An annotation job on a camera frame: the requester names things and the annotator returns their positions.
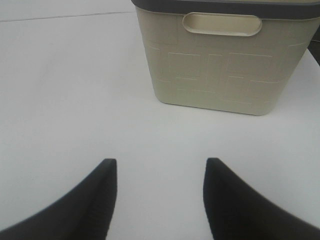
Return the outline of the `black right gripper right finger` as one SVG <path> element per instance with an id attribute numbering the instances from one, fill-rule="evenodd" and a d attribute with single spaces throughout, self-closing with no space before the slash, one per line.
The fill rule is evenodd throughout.
<path id="1" fill-rule="evenodd" d="M 318 240 L 319 228 L 278 207 L 219 158 L 208 158 L 203 202 L 215 240 Z"/>

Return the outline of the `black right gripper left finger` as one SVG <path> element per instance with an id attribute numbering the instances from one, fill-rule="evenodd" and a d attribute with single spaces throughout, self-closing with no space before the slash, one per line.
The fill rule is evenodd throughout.
<path id="1" fill-rule="evenodd" d="M 104 159 L 66 195 L 0 232 L 2 240 L 104 240 L 117 199 L 117 161 Z"/>

